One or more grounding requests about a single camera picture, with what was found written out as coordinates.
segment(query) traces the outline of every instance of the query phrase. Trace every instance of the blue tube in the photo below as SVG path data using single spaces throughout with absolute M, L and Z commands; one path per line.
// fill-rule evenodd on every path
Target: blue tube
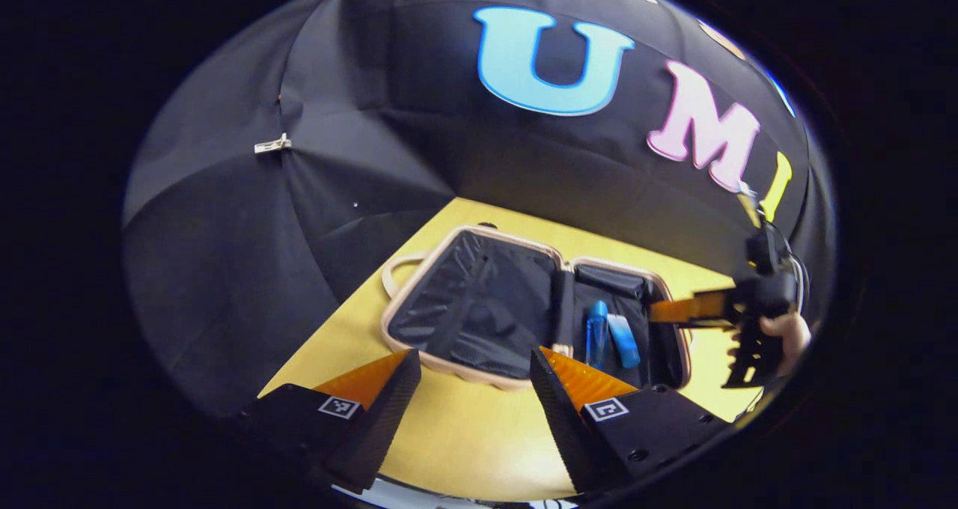
M 608 323 L 608 330 L 612 334 L 615 346 L 619 349 L 619 359 L 622 360 L 622 366 L 630 369 L 642 362 L 639 358 L 639 346 L 635 342 L 635 335 L 629 328 L 629 321 L 625 316 L 610 314 L 605 318 Z
M 596 301 L 585 318 L 585 364 L 596 369 L 602 369 L 602 359 L 605 358 L 605 343 L 608 341 L 606 316 L 608 305 Z

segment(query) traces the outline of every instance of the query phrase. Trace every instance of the orange gripper pad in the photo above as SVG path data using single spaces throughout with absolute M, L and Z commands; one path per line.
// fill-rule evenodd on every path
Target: orange gripper pad
M 721 318 L 725 292 L 707 292 L 681 301 L 660 301 L 649 308 L 650 322 L 688 322 L 695 318 Z
M 562 382 L 566 394 L 576 407 L 576 411 L 582 411 L 582 407 L 588 403 L 596 403 L 599 400 L 611 399 L 637 391 L 637 387 L 622 382 L 617 377 L 609 376 L 599 369 L 594 369 L 585 363 L 562 356 L 561 353 L 555 353 L 548 348 L 540 346 L 542 355 L 548 360 L 549 365 Z
M 379 391 L 382 391 L 383 386 L 393 376 L 396 367 L 407 353 L 409 350 L 390 353 L 385 358 L 366 363 L 328 382 L 321 383 L 314 387 L 314 390 L 340 399 L 355 400 L 362 404 L 363 409 L 369 410 L 369 407 L 373 406 L 373 400 L 379 396 Z

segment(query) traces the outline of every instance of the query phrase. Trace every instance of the screw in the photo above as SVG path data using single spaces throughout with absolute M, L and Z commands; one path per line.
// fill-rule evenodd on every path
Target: screw
M 632 462 L 641 462 L 641 461 L 643 461 L 644 459 L 646 459 L 647 457 L 649 457 L 649 451 L 646 451 L 646 450 L 636 450 L 636 451 L 630 452 L 629 456 L 626 457 L 626 458 L 629 459 L 629 461 L 632 461 Z

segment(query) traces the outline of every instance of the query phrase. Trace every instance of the yellow letter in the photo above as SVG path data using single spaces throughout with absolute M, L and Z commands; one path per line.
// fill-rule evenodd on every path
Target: yellow letter
M 788 185 L 788 180 L 790 179 L 791 163 L 788 163 L 788 158 L 780 151 L 778 152 L 778 169 L 775 171 L 775 179 L 772 181 L 772 187 L 769 188 L 769 194 L 766 195 L 766 199 L 760 202 L 762 208 L 766 211 L 766 219 L 770 222 L 775 220 L 775 210 L 778 208 L 779 202 L 781 202 L 781 196 L 784 195 L 784 186 Z

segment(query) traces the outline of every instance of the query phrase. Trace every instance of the blue bottle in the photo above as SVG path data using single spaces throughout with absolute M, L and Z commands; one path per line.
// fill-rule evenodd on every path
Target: blue bottle
M 585 364 L 602 369 L 602 359 L 605 358 L 605 346 L 608 343 L 608 305 L 605 301 L 596 301 L 589 308 L 585 318 Z

